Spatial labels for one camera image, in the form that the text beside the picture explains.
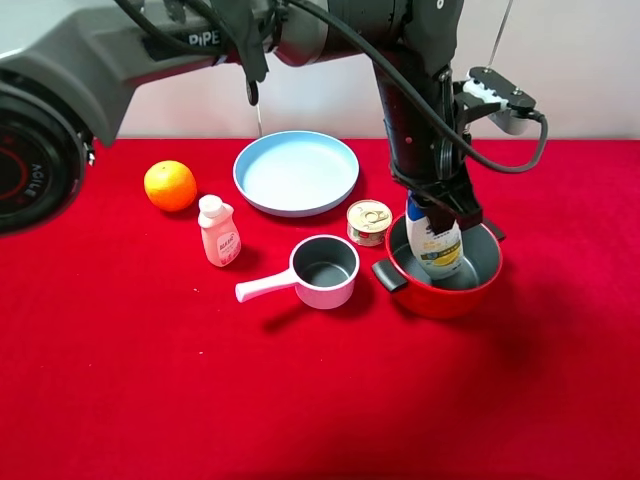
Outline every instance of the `bottle cap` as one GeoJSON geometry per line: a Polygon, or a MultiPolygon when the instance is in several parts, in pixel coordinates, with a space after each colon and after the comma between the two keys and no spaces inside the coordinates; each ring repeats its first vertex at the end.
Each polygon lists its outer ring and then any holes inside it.
{"type": "Polygon", "coordinates": [[[216,218],[224,211],[224,205],[220,197],[205,195],[199,202],[200,213],[207,218],[216,218]]]}

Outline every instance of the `orange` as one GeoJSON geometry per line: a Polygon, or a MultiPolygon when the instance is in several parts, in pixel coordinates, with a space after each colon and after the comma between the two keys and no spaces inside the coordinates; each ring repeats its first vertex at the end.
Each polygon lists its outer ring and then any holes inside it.
{"type": "Polygon", "coordinates": [[[156,163],[144,176],[144,190],[156,207],[166,212],[187,208],[198,195],[196,179],[180,162],[156,163]]]}

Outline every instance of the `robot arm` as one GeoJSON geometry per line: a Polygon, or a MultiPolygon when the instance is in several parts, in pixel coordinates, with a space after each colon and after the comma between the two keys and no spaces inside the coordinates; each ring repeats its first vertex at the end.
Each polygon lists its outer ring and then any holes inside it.
{"type": "Polygon", "coordinates": [[[194,69],[241,64],[255,104],[269,52],[288,65],[304,66],[359,54],[363,43],[374,47],[381,57],[376,78],[392,174],[423,199],[441,231],[456,219],[463,229],[482,220],[465,165],[466,155],[477,154],[465,133],[468,123],[493,114],[512,128],[511,115],[513,121],[532,118],[535,107],[523,92],[515,100],[505,98],[511,84],[493,72],[484,71],[482,81],[473,74],[467,82],[452,81],[463,0],[5,3],[0,7],[0,236],[64,210],[79,192],[94,137],[106,146],[113,143],[138,86],[194,69]],[[328,14],[333,25],[314,12],[328,14]],[[338,24],[359,36],[350,39],[338,24]],[[413,98],[390,76],[394,69],[413,89],[413,98]],[[425,110],[439,123],[425,118],[425,110]]]}

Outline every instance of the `can lid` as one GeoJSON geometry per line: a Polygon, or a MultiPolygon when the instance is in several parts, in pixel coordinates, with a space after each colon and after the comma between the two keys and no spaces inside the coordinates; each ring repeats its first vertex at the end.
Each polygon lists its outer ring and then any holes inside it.
{"type": "Polygon", "coordinates": [[[351,205],[347,219],[352,227],[361,232],[379,233],[391,226],[393,215],[384,203],[362,200],[351,205]]]}
{"type": "Polygon", "coordinates": [[[222,199],[215,195],[205,195],[198,202],[200,213],[207,218],[216,218],[224,211],[222,199]]]}

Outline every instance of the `pink label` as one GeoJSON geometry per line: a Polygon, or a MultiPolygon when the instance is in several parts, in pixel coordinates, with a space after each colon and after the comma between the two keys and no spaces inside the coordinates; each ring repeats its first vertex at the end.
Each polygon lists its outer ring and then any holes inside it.
{"type": "Polygon", "coordinates": [[[227,233],[218,238],[218,256],[222,266],[235,260],[240,253],[240,237],[236,233],[227,233]]]}

